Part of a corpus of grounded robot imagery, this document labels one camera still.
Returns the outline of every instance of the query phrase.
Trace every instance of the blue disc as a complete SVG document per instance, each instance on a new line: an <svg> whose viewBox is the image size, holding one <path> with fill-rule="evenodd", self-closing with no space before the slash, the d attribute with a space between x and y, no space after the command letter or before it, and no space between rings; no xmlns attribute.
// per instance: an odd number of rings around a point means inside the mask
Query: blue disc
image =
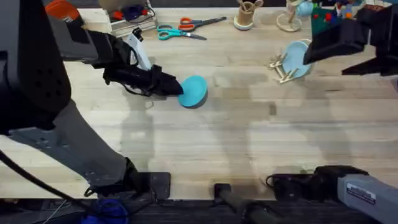
<svg viewBox="0 0 398 224"><path fill-rule="evenodd" d="M178 96L178 102L184 107L194 107L206 98L207 83L206 80L199 75L187 78L181 86L184 93Z"/></svg>
<svg viewBox="0 0 398 224"><path fill-rule="evenodd" d="M287 55L282 66L286 73L298 68L297 72L293 75L294 78L300 78L304 75L307 75L308 71L311 69L311 65L303 65L304 55L307 49L308 46L301 41L292 42L285 49L284 53Z"/></svg>

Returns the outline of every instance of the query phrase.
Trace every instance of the wooden surface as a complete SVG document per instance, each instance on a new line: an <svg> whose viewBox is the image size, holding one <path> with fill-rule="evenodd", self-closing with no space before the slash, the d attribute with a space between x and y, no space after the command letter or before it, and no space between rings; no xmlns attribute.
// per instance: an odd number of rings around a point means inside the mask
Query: wooden surface
<svg viewBox="0 0 398 224"><path fill-rule="evenodd" d="M182 16L228 16L196 31L207 41L159 41L155 31L144 33L147 54L165 72L180 81L206 78L209 98L197 110L182 108L176 98L150 107L150 100L117 84L106 86L101 70L66 63L73 99L98 134L139 170L169 171L172 198L210 198L217 182L231 183L247 197L270 197L260 178L325 164L354 165L398 187L398 93L391 78L340 75L373 57L374 49L321 61L305 80L278 85L266 67L270 58L310 37L308 22L297 33L280 31L279 10L258 10L256 26L247 32L233 26L238 8L157 10L161 22L174 26ZM29 172L83 197L83 178L35 149L0 140ZM0 197L53 197L4 165L0 178Z"/></svg>

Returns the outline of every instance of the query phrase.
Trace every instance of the gray panel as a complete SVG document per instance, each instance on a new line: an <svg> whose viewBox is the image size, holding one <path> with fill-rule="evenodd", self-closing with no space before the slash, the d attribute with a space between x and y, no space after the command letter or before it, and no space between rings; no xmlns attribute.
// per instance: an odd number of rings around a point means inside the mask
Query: gray panel
<svg viewBox="0 0 398 224"><path fill-rule="evenodd" d="M95 62L98 59L97 50L91 36L86 30L81 30L90 43L82 44L73 41L67 24L59 19L49 16L52 31L57 41L58 49L64 60Z"/></svg>
<svg viewBox="0 0 398 224"><path fill-rule="evenodd" d="M53 123L53 130L12 130L9 138L39 149L80 174L92 186L112 185L123 180L126 159L95 133L77 110L74 101Z"/></svg>
<svg viewBox="0 0 398 224"><path fill-rule="evenodd" d="M383 224L398 223L398 189L374 177L351 174L340 178L338 198Z"/></svg>

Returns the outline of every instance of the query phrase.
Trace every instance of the scissors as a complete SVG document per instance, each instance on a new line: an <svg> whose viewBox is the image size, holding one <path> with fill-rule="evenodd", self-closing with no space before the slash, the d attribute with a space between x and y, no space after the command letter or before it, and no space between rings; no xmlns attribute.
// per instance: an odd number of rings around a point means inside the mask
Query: scissors
<svg viewBox="0 0 398 224"><path fill-rule="evenodd" d="M182 31L186 31L186 32L193 32L194 30L196 30L197 28L201 27L201 26L205 26L208 24L213 24L219 21L223 21L226 20L226 17L220 17L220 18L215 18L215 19L208 19L205 21L201 21L201 20L193 20L187 17L183 17L180 20L180 24L178 26L179 30Z"/></svg>
<svg viewBox="0 0 398 224"><path fill-rule="evenodd" d="M172 37L190 37L198 40L207 40L206 37L174 29L171 25L159 25L156 30L158 31L157 36L159 40L168 40Z"/></svg>

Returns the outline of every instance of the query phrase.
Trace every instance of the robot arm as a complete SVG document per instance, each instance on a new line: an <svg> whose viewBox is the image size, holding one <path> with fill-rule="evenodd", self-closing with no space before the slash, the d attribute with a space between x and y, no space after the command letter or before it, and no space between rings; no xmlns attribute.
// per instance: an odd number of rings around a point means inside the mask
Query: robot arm
<svg viewBox="0 0 398 224"><path fill-rule="evenodd" d="M63 59L104 68L106 83L138 88L146 96L181 94L175 77L159 66L140 63L140 57L130 64L134 44L53 19L50 23L41 0L1 1L0 19L4 34L0 41L0 134L80 174L90 184L86 196L143 194L160 186L158 198L167 198L169 173L138 172L83 119L71 100ZM153 180L161 183L154 186Z"/></svg>
<svg viewBox="0 0 398 224"><path fill-rule="evenodd" d="M343 19L329 24L327 29L319 33L313 30L313 42L308 47L303 63L362 52L370 40L369 43L376 47L376 57L344 69L343 75L395 75L398 72L395 42L397 12L398 4L386 8L365 5L358 11L356 20Z"/></svg>
<svg viewBox="0 0 398 224"><path fill-rule="evenodd" d="M277 200L334 200L383 224L398 222L398 189L351 166L321 166L314 174L274 174L268 185Z"/></svg>

